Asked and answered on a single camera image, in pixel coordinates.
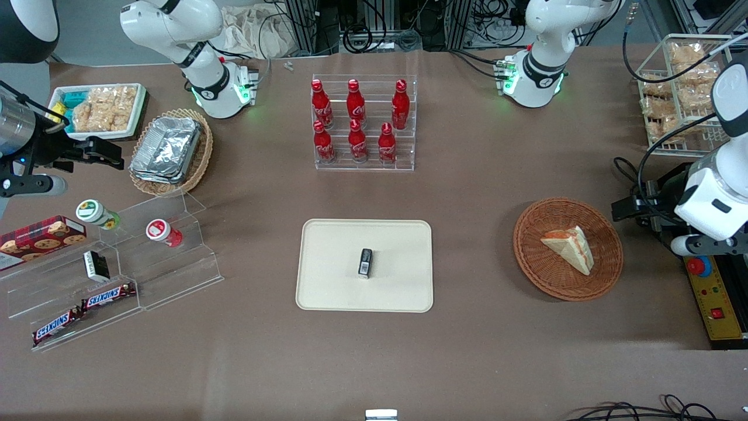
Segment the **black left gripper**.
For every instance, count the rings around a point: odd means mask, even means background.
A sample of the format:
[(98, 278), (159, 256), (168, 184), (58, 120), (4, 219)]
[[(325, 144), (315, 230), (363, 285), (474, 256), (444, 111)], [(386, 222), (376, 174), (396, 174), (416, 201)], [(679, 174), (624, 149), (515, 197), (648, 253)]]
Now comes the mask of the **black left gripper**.
[(681, 163), (656, 180), (643, 182), (643, 199), (627, 196), (611, 204), (612, 221), (625, 219), (644, 220), (647, 216), (659, 226), (686, 226), (684, 219), (675, 213), (686, 190), (692, 163)]

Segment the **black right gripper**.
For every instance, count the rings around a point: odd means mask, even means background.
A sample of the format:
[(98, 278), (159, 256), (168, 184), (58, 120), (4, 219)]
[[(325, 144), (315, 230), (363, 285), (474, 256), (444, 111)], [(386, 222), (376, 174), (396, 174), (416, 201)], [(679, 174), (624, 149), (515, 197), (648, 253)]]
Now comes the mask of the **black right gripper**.
[(73, 172), (74, 163), (102, 164), (124, 170), (121, 147), (117, 144), (99, 137), (88, 137), (80, 145), (64, 129), (53, 127), (34, 130), (23, 147), (23, 158), (24, 175), (31, 175), (38, 166)]

